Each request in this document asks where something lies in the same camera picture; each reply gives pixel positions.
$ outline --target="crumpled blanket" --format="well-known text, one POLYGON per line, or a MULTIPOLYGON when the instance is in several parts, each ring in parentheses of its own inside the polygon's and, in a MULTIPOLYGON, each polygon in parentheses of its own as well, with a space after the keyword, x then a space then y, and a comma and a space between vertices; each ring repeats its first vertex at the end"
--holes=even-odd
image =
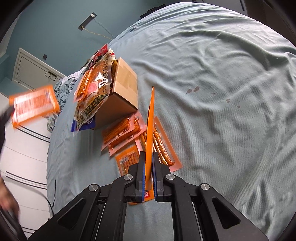
MULTIPOLYGON (((85 70, 85 67, 82 68, 81 70, 75 72, 74 74, 71 74, 67 77, 60 79, 55 84, 54 95, 56 96, 57 101, 59 103, 60 112, 63 110, 64 105, 65 105, 76 81, 79 79, 81 73, 83 73, 84 70, 85 70)), ((58 116, 59 116, 59 113, 54 112, 46 117, 47 118, 47 130, 49 132, 53 131, 58 116)))

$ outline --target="yellow cable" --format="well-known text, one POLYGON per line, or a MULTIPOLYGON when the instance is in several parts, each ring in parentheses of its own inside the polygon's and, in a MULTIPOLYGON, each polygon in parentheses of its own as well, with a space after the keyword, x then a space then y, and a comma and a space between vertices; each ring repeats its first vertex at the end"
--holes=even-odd
POLYGON ((107 38, 107 39, 113 40, 113 39, 111 39, 111 38, 109 38, 109 37, 106 37, 106 36, 104 36, 104 35, 102 35, 102 34, 96 34, 96 33, 94 33, 94 32, 90 32, 90 31, 88 31, 88 32, 91 33, 91 34, 100 35, 100 36, 103 36, 103 37, 105 37, 105 38, 107 38))

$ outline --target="bed sheet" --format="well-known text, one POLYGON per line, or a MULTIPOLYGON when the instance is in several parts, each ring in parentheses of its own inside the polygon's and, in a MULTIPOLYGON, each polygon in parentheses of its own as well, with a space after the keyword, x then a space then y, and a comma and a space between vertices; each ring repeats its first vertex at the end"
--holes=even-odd
MULTIPOLYGON (((184 166, 176 174, 209 183, 277 239, 296 210, 296 48, 254 19, 194 3, 150 14, 110 47, 137 73, 143 117, 155 87, 155 114, 184 166)), ((101 130, 70 133, 75 105, 70 95, 48 150, 55 212, 88 185, 119 177, 100 151, 101 130)), ((128 206, 124 240, 140 239, 173 240, 170 204, 128 206)))

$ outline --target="person's arm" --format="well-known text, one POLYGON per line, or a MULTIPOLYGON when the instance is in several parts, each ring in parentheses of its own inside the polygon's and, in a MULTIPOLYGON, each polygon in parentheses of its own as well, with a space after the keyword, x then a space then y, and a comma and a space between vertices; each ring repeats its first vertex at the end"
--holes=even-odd
MULTIPOLYGON (((10 116, 14 112, 14 107, 10 106, 7 110, 0 116, 0 154, 5 141, 5 124, 8 122, 10 116)), ((16 218, 18 218, 19 214, 19 205, 11 192, 6 187, 3 178, 0 173, 0 209, 6 211, 13 211, 16 218)))

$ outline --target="blue package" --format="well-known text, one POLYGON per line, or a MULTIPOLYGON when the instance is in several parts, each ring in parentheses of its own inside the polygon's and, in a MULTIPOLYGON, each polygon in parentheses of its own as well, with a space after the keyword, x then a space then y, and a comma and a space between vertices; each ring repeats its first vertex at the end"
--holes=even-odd
MULTIPOLYGON (((74 132, 74 128, 75 128, 76 125, 77 125, 76 121, 73 120, 72 127, 71 127, 71 132, 74 132)), ((94 115, 88 122, 83 124, 79 130, 83 131, 83 130, 95 128, 95 126, 96 126, 96 115, 94 115)))

